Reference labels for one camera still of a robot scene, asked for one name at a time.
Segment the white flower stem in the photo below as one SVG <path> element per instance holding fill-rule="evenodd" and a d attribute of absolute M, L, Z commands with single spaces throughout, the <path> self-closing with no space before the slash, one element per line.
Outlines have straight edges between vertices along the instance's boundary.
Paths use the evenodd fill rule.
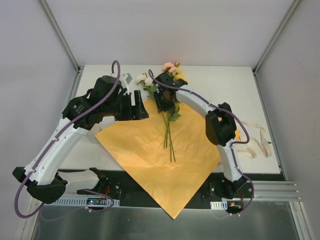
<path fill-rule="evenodd" d="M 137 85 L 141 85 L 144 91 L 148 92 L 148 97 L 151 98 L 154 102 L 155 100 L 155 96 L 154 93 L 157 92 L 157 86 L 155 83 L 153 83 L 153 80 L 147 75 L 146 72 L 138 75 L 136 77 L 136 84 Z M 168 123 L 165 119 L 165 116 L 163 113 L 161 113 L 162 119 L 164 121 L 165 124 L 165 131 L 164 131 L 164 141 L 163 141 L 163 147 L 165 149 L 168 148 Z"/>

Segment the orange wrapping paper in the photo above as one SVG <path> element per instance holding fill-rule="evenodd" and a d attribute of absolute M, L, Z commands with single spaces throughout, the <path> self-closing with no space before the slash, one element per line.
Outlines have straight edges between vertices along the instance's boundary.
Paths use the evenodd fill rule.
<path fill-rule="evenodd" d="M 156 104 L 144 106 L 149 118 L 116 121 L 95 135 L 116 162 L 176 219 L 220 162 L 218 149 L 206 137 L 205 120 L 185 104 L 173 125 L 176 162 L 163 148 L 165 122 Z"/>

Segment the cream printed ribbon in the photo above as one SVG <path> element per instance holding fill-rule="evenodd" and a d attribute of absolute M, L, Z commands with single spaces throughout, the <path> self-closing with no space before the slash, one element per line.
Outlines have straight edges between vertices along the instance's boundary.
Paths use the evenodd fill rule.
<path fill-rule="evenodd" d="M 260 156 L 269 158 L 272 156 L 271 142 L 266 139 L 266 130 L 259 123 L 242 121 L 249 133 L 249 142 L 237 144 L 235 149 L 239 156 L 246 156 L 249 159 L 256 159 Z"/>

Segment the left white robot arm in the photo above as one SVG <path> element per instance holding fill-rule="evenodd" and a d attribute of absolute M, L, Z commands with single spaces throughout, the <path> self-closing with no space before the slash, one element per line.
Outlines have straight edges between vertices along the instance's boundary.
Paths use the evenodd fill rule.
<path fill-rule="evenodd" d="M 91 167 L 84 171 L 62 172 L 61 164 L 94 125 L 104 117 L 116 121 L 135 121 L 149 117 L 139 90 L 129 92 L 132 77 L 104 75 L 98 78 L 86 94 L 71 99 L 62 112 L 52 138 L 42 152 L 26 167 L 16 167 L 12 174 L 26 186 L 27 192 L 44 204 L 52 204 L 63 194 L 99 195 L 108 185 L 103 171 Z"/>

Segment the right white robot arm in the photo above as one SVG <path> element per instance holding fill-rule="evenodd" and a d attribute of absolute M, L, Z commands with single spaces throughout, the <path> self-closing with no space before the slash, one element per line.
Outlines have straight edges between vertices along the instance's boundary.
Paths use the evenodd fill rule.
<path fill-rule="evenodd" d="M 157 77 L 152 70 L 148 70 L 148 74 L 158 85 L 158 90 L 153 95 L 159 113 L 169 112 L 175 104 L 182 103 L 204 118 L 205 135 L 217 147 L 223 166 L 224 179 L 214 191 L 221 198 L 237 197 L 249 178 L 245 177 L 240 167 L 235 145 L 247 144 L 250 136 L 230 105 L 226 102 L 211 103 L 188 86 L 185 80 L 173 80 L 166 72 Z"/>

